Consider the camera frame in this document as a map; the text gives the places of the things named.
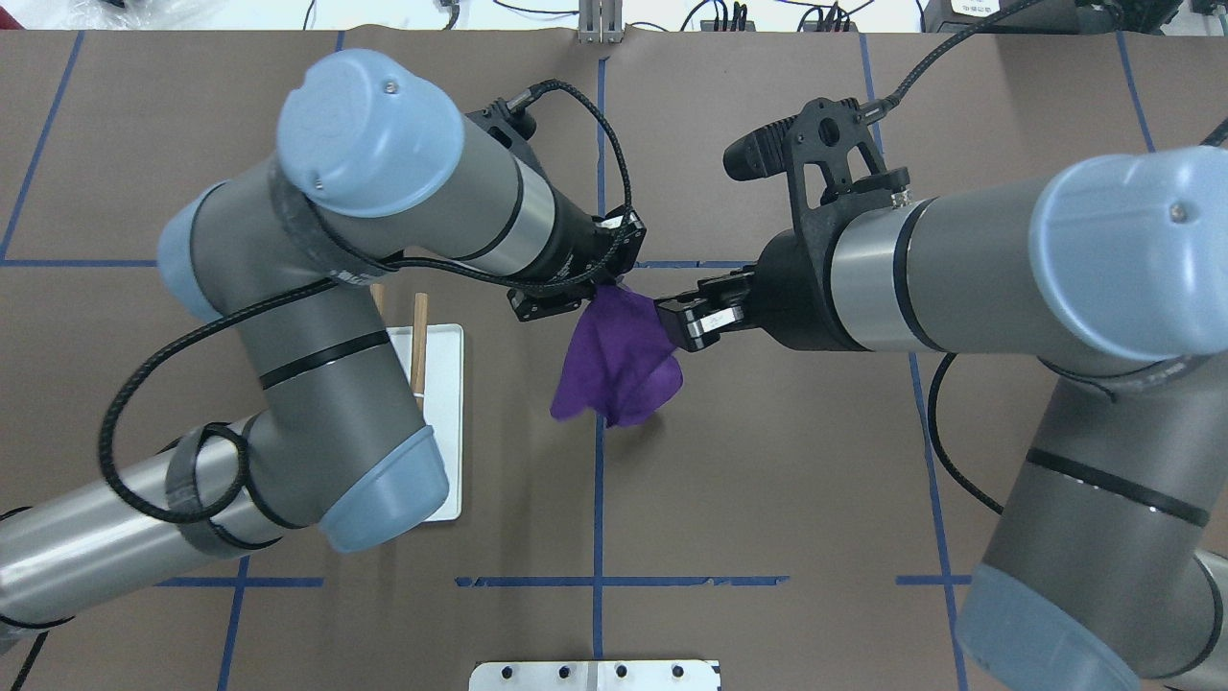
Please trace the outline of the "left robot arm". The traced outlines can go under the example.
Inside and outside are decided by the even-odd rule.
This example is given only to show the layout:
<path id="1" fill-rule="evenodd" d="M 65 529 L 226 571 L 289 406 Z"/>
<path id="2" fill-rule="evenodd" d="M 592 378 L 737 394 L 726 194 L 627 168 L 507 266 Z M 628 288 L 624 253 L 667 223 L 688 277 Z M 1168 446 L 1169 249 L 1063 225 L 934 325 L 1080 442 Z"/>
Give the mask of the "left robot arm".
<path id="1" fill-rule="evenodd" d="M 508 288 L 522 322 L 578 309 L 630 271 L 631 201 L 585 214 L 530 152 L 527 109 L 572 96 L 530 83 L 463 113 L 368 49 L 313 64 L 279 113 L 271 157 L 181 209 L 158 275 L 201 322 L 123 382 L 102 416 L 99 480 L 2 515 L 2 649 L 84 609 L 319 527 L 339 552 L 391 541 L 442 507 L 446 465 L 371 285 L 438 270 Z M 237 329 L 265 411 L 206 421 L 149 460 L 117 464 L 120 416 L 154 371 Z"/>

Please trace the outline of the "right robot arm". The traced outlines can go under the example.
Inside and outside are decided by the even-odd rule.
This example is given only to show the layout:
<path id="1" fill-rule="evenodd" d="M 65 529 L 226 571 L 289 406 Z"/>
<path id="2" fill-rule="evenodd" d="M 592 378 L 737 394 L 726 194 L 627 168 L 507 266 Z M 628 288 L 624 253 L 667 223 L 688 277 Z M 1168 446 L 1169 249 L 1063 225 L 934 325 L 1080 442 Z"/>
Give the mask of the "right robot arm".
<path id="1" fill-rule="evenodd" d="M 657 312 L 677 346 L 1025 353 L 1057 384 L 957 614 L 1013 690 L 1226 687 L 1226 152 L 802 207 L 759 261 Z"/>

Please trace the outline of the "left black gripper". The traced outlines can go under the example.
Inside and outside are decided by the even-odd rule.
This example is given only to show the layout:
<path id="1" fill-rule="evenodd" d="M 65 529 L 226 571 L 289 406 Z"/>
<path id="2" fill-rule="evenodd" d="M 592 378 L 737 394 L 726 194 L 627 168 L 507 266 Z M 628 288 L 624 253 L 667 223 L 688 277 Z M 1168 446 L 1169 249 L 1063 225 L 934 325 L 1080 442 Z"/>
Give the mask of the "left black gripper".
<path id="1" fill-rule="evenodd" d="M 510 280 L 508 306 L 521 322 L 576 311 L 597 288 L 610 287 L 639 258 L 648 230 L 635 210 L 620 205 L 605 216 L 592 216 L 566 198 L 555 196 L 555 220 L 546 245 L 526 270 Z M 522 288 L 535 284 L 538 288 Z M 553 284 L 553 288 L 540 288 Z"/>

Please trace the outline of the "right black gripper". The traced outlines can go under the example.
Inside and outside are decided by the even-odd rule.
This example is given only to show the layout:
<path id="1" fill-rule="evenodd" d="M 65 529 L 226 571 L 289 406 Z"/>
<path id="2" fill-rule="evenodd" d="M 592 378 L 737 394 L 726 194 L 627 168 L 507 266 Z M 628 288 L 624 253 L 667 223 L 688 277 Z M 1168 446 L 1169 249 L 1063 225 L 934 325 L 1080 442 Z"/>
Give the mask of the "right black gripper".
<path id="1" fill-rule="evenodd" d="M 742 299 L 752 292 L 752 318 Z M 855 342 L 819 287 L 815 263 L 793 231 L 768 241 L 753 270 L 698 281 L 698 293 L 655 299 L 657 319 L 675 349 L 702 351 L 725 333 L 760 328 L 785 349 L 852 351 Z"/>

